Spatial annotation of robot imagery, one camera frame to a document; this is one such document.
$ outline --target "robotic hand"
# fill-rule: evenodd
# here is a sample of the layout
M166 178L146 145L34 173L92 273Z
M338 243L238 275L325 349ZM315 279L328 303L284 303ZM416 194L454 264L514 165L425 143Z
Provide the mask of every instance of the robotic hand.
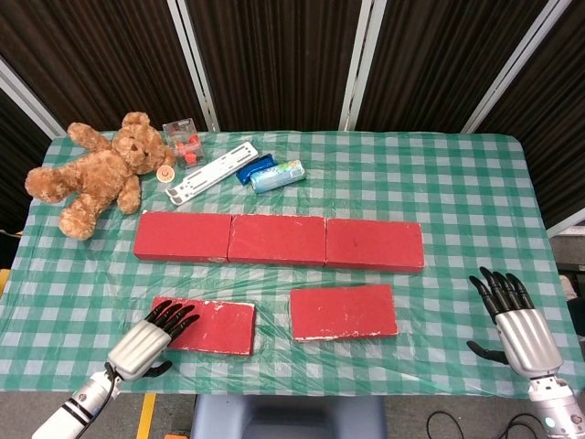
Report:
M513 274L503 276L480 268L489 288L475 276L485 308L497 327L504 351L467 346L479 357L509 364L530 379L528 397L550 438L585 438L585 416L566 381L555 376L563 360L545 318L534 308L528 291Z
M138 322L110 351L106 370L91 375L83 387L40 426L33 439L80 438L110 398L118 396L123 380L158 377L169 370L173 365L171 361L156 368L152 365L171 341L199 318L198 315L184 318L194 306L171 303L171 300L164 301Z

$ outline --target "dark curtain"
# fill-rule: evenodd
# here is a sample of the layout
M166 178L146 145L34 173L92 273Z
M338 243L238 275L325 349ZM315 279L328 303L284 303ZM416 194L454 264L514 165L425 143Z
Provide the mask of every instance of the dark curtain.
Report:
M356 129L458 133L545 0L388 0Z
M64 127L146 111L207 130L164 0L2 0L0 28L0 53Z
M515 136L547 227L585 208L585 2L572 2L478 129Z
M27 172L40 166L50 139L0 91L0 229L21 231L31 197Z
M336 130L359 0L189 0L222 131Z

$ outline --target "green checkered tablecloth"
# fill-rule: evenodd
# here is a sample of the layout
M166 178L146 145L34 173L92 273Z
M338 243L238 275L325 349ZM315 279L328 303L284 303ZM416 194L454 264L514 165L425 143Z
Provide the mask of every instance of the green checkered tablecloth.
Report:
M525 281L565 364L585 386L572 330L520 144L503 135L259 133L202 134L209 157L244 141L277 161L302 160L308 178L257 196L232 176L176 208L153 175L141 209L319 215L417 221L426 268L406 275L283 266L139 262L139 214L112 206L90 241L57 227L64 203L34 201L0 301L0 390L75 390L143 318L156 295L252 302L254 355L165 353L164 376L131 391L268 394L497 394L526 396L527 381L477 358L468 339L499 339L467 276L485 265ZM82 153L69 139L46 165ZM393 338L295 343L289 291L304 286L390 283L399 320Z

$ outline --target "red block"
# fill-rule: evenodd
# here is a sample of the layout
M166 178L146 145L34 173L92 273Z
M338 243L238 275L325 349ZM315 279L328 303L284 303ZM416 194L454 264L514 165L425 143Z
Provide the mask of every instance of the red block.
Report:
M398 334L390 285L291 290L291 320L297 341Z
M420 272L424 268L420 224L328 219L325 266Z
M322 267L325 220L321 217L235 215L231 222L230 262Z
M169 348L214 354L251 355L254 340L254 304L199 299L155 297L153 308L164 300L194 305L189 315L199 319L173 341Z
M134 242L134 254L147 261L225 262L231 215L146 212Z

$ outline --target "checkered tablecloth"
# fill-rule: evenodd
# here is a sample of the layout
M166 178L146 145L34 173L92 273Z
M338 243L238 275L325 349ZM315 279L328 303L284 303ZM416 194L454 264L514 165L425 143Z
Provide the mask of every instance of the checkered tablecloth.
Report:
M161 294L256 304L254 355L169 351L165 357L175 363L169 372L125 384L126 390L526 396L525 379L465 346L468 339L500 346L467 280L480 265L525 281L565 359L559 375L575 388L585 386L579 345L514 138L295 132L202 138L209 158L249 140L277 161L300 159L308 178L257 196L232 176L176 208L165 185L150 175L142 178L142 210L417 221L424 272L139 262L132 252L139 214L125 217L112 206L95 236L77 242L57 227L64 203L34 201L0 301L0 390L77 389L103 369L109 350ZM81 153L69 139L58 139L45 164L60 165ZM291 288L379 283L393 287L397 337L293 342Z

